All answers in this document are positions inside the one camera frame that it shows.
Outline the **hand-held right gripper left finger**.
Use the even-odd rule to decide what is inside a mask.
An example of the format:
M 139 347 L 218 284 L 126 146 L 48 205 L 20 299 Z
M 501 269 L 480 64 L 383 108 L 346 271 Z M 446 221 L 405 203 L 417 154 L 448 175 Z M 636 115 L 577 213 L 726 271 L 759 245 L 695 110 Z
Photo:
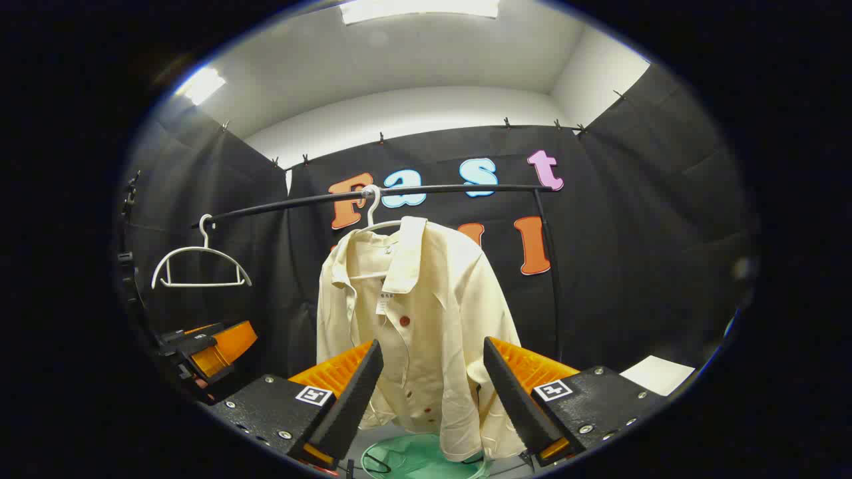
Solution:
M 347 458 L 383 370 L 378 342 L 326 360 L 314 347 L 288 365 L 246 352 L 234 370 L 210 385 L 213 418 L 283 460 L 332 471 Z

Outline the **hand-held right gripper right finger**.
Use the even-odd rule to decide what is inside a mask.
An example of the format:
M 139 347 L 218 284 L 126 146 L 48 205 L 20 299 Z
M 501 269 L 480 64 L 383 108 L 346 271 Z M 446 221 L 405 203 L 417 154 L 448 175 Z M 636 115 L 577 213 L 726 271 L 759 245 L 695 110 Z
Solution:
M 509 419 L 541 466 L 584 454 L 627 433 L 666 405 L 608 367 L 579 371 L 485 337 L 483 361 Z

